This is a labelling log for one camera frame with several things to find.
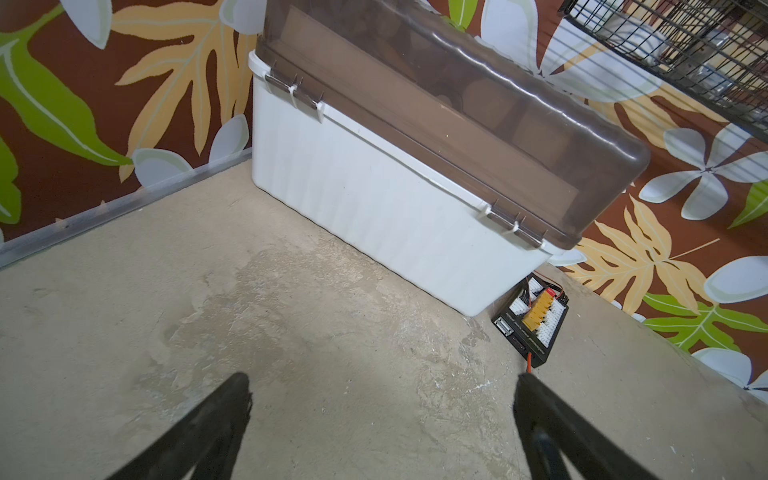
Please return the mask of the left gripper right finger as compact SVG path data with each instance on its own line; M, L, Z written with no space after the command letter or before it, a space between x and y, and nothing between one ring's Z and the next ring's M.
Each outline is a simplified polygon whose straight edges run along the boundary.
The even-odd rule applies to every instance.
M569 479L565 460L585 479L656 477L533 374L518 376L512 411L533 479Z

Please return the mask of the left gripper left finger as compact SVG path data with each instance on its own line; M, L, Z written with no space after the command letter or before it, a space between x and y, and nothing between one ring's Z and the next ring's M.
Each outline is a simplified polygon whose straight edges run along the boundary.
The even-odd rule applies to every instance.
M112 479L230 479L253 405L249 377L232 374Z

